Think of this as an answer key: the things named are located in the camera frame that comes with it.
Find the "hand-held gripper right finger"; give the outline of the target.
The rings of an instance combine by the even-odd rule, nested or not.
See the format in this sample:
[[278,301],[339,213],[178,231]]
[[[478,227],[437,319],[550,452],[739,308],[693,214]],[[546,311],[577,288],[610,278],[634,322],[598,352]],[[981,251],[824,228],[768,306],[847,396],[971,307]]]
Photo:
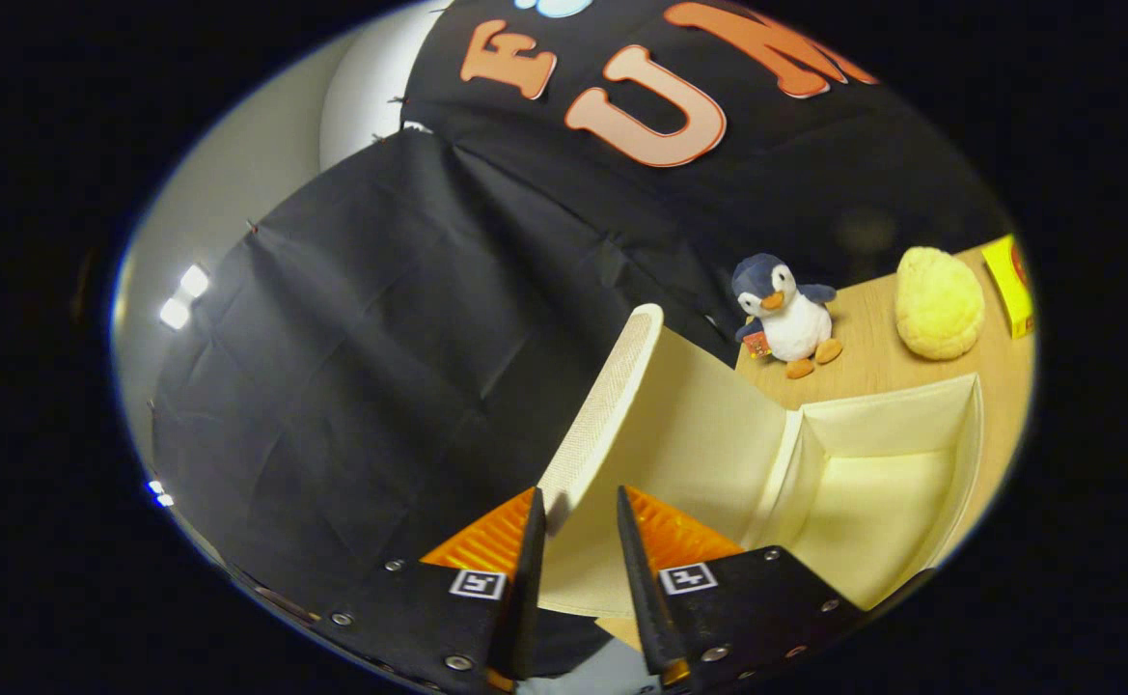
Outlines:
[[700,548],[706,525],[638,489],[618,489],[617,514],[640,651],[666,694],[752,694],[880,619],[934,573],[913,573],[864,610],[783,546]]

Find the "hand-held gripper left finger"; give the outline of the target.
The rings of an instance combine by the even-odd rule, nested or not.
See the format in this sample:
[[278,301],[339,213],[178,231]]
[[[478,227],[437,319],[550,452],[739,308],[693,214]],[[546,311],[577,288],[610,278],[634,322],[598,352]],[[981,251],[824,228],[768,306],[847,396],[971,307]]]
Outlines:
[[406,689],[505,694],[534,674],[540,489],[245,486],[227,563],[335,656]]

